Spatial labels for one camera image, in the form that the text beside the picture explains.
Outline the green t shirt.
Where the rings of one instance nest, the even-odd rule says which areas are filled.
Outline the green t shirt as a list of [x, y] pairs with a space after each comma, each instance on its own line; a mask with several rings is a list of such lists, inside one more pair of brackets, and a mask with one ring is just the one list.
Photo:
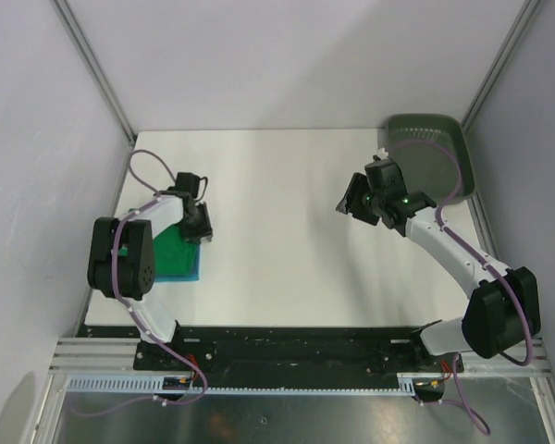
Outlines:
[[200, 247], [182, 238], [177, 226], [182, 215], [182, 209], [157, 206], [134, 216], [124, 227], [124, 230], [128, 230], [130, 222], [137, 219], [151, 221], [156, 282], [198, 279]]

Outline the blue t shirt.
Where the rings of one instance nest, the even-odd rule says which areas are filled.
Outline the blue t shirt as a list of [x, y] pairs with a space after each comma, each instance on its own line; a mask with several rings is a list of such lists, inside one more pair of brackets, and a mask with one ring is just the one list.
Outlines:
[[156, 245], [154, 260], [156, 282], [193, 282], [200, 278], [199, 245]]

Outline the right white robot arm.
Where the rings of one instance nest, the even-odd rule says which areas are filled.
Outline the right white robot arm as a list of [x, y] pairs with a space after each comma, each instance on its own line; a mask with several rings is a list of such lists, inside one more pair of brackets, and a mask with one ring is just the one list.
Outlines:
[[530, 364], [533, 337], [540, 330], [534, 273], [524, 266], [511, 268], [462, 238], [434, 200], [421, 191], [407, 191], [396, 162], [376, 157], [364, 172], [354, 173], [336, 209], [371, 226], [383, 224], [421, 247], [468, 299], [463, 316], [418, 330], [418, 341], [408, 348], [415, 369], [429, 371], [443, 354], [453, 352], [507, 357], [519, 343], [525, 345], [525, 356], [510, 357], [510, 362]]

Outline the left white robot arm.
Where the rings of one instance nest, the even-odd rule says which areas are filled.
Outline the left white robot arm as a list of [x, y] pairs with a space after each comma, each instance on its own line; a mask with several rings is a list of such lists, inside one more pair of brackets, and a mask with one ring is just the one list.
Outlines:
[[94, 290], [121, 303], [144, 341], [156, 343], [154, 359], [180, 367], [186, 348], [179, 323], [148, 293], [155, 279], [187, 278], [198, 271], [201, 243], [213, 228], [204, 195], [209, 179], [179, 172], [172, 186], [120, 217], [99, 217], [92, 228], [87, 279]]

